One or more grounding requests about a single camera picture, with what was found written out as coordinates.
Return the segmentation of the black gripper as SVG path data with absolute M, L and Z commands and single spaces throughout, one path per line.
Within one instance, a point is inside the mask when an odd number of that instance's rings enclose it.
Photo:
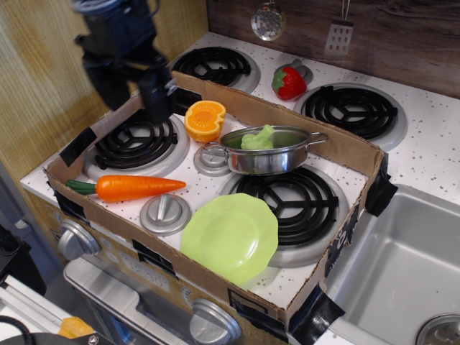
M 83 49 L 83 67 L 103 102 L 113 111 L 119 109 L 130 99 L 128 83 L 133 82 L 144 110 L 157 125 L 172 114 L 169 96 L 175 84 L 165 57 L 153 48 L 154 38 L 148 35 L 122 57 L 95 52 L 92 34 L 80 34 L 74 42 Z

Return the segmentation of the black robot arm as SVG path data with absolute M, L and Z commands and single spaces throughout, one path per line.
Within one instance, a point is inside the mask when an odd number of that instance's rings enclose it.
M 103 102 L 113 111 L 130 98 L 135 83 L 146 115 L 162 124 L 172 114 L 173 79 L 166 58 L 153 42 L 157 30 L 146 1 L 72 1 L 88 34 L 74 42 L 83 50 L 83 67 Z

